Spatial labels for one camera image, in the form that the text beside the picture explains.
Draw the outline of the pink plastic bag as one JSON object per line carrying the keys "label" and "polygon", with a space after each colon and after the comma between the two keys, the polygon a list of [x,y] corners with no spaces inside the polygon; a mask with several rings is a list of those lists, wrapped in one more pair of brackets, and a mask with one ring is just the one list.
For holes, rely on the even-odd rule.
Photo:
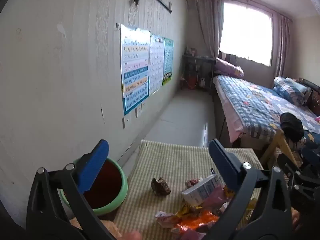
{"label": "pink plastic bag", "polygon": [[201,206],[205,209],[220,208],[228,197],[226,196],[222,186],[216,187],[213,192],[204,200]]}

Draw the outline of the orange plastic bag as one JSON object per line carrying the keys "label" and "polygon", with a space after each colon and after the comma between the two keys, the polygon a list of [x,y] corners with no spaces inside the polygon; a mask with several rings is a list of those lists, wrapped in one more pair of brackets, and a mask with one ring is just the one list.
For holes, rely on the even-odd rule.
{"label": "orange plastic bag", "polygon": [[183,218],[175,227],[180,233],[187,230],[196,230],[201,226],[214,224],[219,220],[219,216],[214,215],[208,210],[202,209],[196,216]]}

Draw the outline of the white milk carton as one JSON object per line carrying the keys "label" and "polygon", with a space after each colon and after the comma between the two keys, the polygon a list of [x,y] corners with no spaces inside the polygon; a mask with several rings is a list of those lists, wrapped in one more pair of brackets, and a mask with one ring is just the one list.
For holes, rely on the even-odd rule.
{"label": "white milk carton", "polygon": [[212,174],[202,179],[189,189],[184,190],[181,195],[191,206],[201,205],[213,192],[221,186],[221,179],[218,174]]}

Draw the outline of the white red candy wrapper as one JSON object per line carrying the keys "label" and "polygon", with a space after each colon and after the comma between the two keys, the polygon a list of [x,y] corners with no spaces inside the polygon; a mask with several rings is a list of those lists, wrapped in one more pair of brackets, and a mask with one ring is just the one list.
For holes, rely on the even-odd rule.
{"label": "white red candy wrapper", "polygon": [[155,214],[157,223],[165,229],[174,228],[180,221],[180,218],[173,213],[166,213],[164,211],[157,211]]}

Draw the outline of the dark brown snack wrapper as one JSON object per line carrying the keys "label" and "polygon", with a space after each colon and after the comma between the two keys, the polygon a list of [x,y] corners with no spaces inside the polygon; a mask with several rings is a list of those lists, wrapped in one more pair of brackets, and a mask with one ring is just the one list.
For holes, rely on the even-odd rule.
{"label": "dark brown snack wrapper", "polygon": [[169,188],[167,182],[163,178],[153,178],[151,181],[151,188],[155,196],[163,197],[167,196],[171,193],[171,189]]}

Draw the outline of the yellow snack wrapper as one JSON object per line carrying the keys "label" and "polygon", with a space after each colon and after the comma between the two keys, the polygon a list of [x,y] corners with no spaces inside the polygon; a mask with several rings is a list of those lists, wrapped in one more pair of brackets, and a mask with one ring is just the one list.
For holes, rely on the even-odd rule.
{"label": "yellow snack wrapper", "polygon": [[176,212],[175,215],[178,218],[196,217],[200,214],[201,210],[201,206],[191,206],[184,202],[182,207]]}

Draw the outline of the red grey paper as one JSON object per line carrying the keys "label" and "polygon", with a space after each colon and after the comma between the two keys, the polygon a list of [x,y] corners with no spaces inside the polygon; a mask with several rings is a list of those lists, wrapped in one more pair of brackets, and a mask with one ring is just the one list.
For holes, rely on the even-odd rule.
{"label": "red grey paper", "polygon": [[199,182],[203,181],[203,178],[199,178],[199,179],[191,179],[185,182],[185,187],[186,189],[189,189],[191,187],[193,187],[194,185],[198,184]]}

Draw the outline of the wooden chair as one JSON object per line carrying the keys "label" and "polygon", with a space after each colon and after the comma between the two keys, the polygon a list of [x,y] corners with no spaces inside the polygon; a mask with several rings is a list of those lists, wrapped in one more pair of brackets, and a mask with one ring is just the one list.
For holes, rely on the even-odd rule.
{"label": "wooden chair", "polygon": [[293,154],[294,148],[297,146],[292,140],[286,137],[282,129],[277,130],[272,142],[260,158],[263,166],[270,167],[277,162],[277,156],[280,153],[285,154],[295,165],[297,165]]}

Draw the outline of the orange fuzzy cushion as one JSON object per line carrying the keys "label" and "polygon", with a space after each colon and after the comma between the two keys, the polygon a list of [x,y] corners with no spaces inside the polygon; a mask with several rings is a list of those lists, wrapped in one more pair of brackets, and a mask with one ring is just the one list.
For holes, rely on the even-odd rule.
{"label": "orange fuzzy cushion", "polygon": [[[74,217],[69,221],[72,226],[79,228],[82,230],[82,227],[80,226],[78,220]],[[105,228],[116,238],[120,239],[122,237],[122,234],[120,233],[120,230],[117,228],[116,224],[114,222],[109,221],[109,220],[101,220],[102,224],[104,225]]]}

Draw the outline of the beige checked table cloth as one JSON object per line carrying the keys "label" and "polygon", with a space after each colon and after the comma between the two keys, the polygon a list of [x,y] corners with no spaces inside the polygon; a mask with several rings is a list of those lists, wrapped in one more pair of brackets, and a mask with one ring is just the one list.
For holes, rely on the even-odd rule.
{"label": "beige checked table cloth", "polygon": [[[138,231],[143,239],[172,239],[170,230],[157,223],[156,212],[176,213],[183,205],[185,182],[207,178],[212,170],[217,168],[206,147],[142,140],[114,223],[123,234]],[[151,181],[159,178],[171,190],[166,197],[157,197],[151,188]]]}

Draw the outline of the dark corner shelf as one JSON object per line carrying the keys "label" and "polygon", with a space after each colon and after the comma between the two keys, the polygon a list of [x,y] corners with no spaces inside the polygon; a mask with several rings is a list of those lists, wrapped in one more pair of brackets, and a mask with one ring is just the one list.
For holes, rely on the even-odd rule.
{"label": "dark corner shelf", "polygon": [[215,59],[206,56],[193,56],[184,54],[182,56],[182,74],[180,77],[181,88],[188,88],[186,78],[197,76],[198,82],[195,89],[208,91],[212,90],[212,79],[214,77]]}

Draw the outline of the white wall socket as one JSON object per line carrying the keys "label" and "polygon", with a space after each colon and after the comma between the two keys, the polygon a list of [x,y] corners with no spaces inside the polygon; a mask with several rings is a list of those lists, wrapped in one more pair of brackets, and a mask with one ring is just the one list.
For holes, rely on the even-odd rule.
{"label": "white wall socket", "polygon": [[142,114],[142,104],[139,104],[135,109],[136,118],[139,118]]}

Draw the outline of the blue pinyin wall poster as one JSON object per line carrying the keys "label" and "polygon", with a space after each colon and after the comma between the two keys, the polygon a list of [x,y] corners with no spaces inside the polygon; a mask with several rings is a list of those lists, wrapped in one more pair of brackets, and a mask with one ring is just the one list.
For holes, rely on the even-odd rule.
{"label": "blue pinyin wall poster", "polygon": [[120,70],[125,115],[149,96],[150,38],[147,30],[121,25]]}

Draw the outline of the green wall poster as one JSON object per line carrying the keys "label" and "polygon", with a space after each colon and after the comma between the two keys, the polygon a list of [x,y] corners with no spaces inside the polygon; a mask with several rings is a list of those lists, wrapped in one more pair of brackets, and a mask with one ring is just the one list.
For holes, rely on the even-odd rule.
{"label": "green wall poster", "polygon": [[173,55],[174,55],[174,41],[171,39],[165,38],[162,85],[165,85],[172,78]]}

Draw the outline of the black wall hook rail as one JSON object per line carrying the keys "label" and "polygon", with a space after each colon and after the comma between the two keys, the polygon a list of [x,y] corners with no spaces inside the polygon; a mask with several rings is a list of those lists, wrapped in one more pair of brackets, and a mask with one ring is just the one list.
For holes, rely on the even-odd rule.
{"label": "black wall hook rail", "polygon": [[172,13],[172,3],[164,3],[162,0],[156,0],[160,5],[162,5],[169,13]]}

